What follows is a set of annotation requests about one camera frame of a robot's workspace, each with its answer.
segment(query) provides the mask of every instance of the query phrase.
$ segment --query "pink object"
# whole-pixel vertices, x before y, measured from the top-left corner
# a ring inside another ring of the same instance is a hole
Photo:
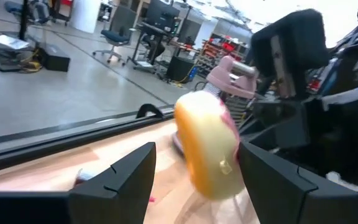
[[[251,77],[243,75],[232,82],[230,71],[233,69],[233,63],[235,62],[234,58],[230,56],[223,57],[219,65],[212,69],[206,79],[223,92],[252,99],[255,95],[256,81],[258,77],[257,75]]]
[[[237,160],[237,151],[239,150],[239,145],[240,145],[240,134],[236,128],[236,124],[233,121],[233,119],[230,116],[230,112],[229,110],[226,108],[226,105],[224,104],[224,102],[221,100],[221,106],[224,108],[224,113],[222,114],[221,118],[224,124],[226,124],[230,130],[232,130],[234,136],[236,137],[236,146],[234,146],[234,160]]]

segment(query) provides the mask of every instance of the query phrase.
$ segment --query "white paper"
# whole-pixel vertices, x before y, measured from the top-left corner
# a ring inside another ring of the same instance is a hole
[[[147,68],[153,67],[153,65],[148,62],[137,62],[137,63],[142,67],[147,67]]]
[[[14,50],[24,49],[30,45],[26,41],[9,37],[7,35],[0,35],[0,44],[10,47]]]

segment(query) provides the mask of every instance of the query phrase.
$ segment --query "wooden surface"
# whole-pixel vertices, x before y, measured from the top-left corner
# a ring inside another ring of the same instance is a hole
[[[0,170],[0,190],[69,190],[80,169],[101,172],[147,142],[157,143],[152,196],[144,223],[259,223],[247,191],[223,202],[210,202],[193,188],[183,159],[172,148],[173,121]]]

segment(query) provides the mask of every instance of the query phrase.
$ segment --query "yellow cable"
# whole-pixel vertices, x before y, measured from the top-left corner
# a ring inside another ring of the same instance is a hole
[[[183,81],[186,80],[186,78],[190,75],[191,71],[193,70],[193,68],[196,66],[196,64],[194,64],[191,69],[189,70],[189,72],[187,73],[187,75],[180,81],[174,81],[174,84],[176,84],[177,86],[181,87],[181,84]]]
[[[36,56],[36,55],[38,54],[38,51],[39,51],[39,49],[35,50],[35,51],[33,52],[33,54],[32,54],[30,57],[28,57],[28,58],[25,58],[25,59],[21,60],[21,61],[20,61],[20,63],[22,63],[22,62],[26,62],[26,61],[28,61],[28,60],[32,59],[34,56]]]

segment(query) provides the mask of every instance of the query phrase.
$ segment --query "computer monitor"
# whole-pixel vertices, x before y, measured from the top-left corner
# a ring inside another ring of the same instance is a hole
[[[165,4],[160,0],[151,0],[147,10],[146,22],[159,29],[171,31],[175,25],[175,18],[179,16],[179,10]]]

